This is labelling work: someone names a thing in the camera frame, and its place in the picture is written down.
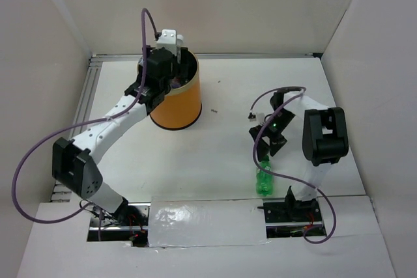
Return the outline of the clear bottle red cap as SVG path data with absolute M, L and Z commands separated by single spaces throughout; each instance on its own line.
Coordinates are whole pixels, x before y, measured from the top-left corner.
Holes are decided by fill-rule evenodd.
M 170 83 L 170 86 L 172 89 L 181 88 L 183 85 L 184 85 L 184 79 L 181 77 L 174 77 Z

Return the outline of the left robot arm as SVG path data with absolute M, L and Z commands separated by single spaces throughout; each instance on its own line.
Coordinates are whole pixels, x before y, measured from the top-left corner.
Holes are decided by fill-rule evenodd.
M 105 211 L 114 225 L 143 225 L 145 215 L 104 182 L 98 168 L 102 157 L 132 126 L 149 116 L 166 98 L 175 77 L 195 70 L 188 48 L 177 57 L 165 48 L 147 48 L 136 81 L 104 118 L 77 136 L 53 144 L 53 177 L 82 200 Z

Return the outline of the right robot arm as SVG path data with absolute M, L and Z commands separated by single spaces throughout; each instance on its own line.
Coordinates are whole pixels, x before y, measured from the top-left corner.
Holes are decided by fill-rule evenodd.
M 349 151 L 345 112 L 340 107 L 321 104 L 304 93 L 304 87 L 281 87 L 263 93 L 271 94 L 273 112 L 268 118 L 250 111 L 248 118 L 257 125 L 249 129 L 257 162 L 274 156 L 287 139 L 283 131 L 294 118 L 302 119 L 301 148 L 307 165 L 300 178 L 281 175 L 294 182 L 287 190 L 283 212 L 292 221 L 312 212 L 319 188 L 331 167 Z

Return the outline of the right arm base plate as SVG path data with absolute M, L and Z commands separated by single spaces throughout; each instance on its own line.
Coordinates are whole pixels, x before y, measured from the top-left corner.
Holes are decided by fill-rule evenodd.
M 266 237 L 297 238 L 307 230 L 307 237 L 326 236 L 319 203 L 309 201 L 307 206 L 290 210 L 284 201 L 264 201 L 257 207 L 265 217 Z

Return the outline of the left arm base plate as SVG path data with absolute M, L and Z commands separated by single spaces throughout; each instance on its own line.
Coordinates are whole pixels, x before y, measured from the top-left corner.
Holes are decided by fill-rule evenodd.
M 140 214 L 141 220 L 134 218 L 133 214 L 127 220 L 117 223 L 109 214 L 103 212 L 100 217 L 100 210 L 95 206 L 85 209 L 89 213 L 89 230 L 87 233 L 88 242 L 124 242 L 132 247 L 148 247 L 148 225 L 149 202 L 130 203 Z

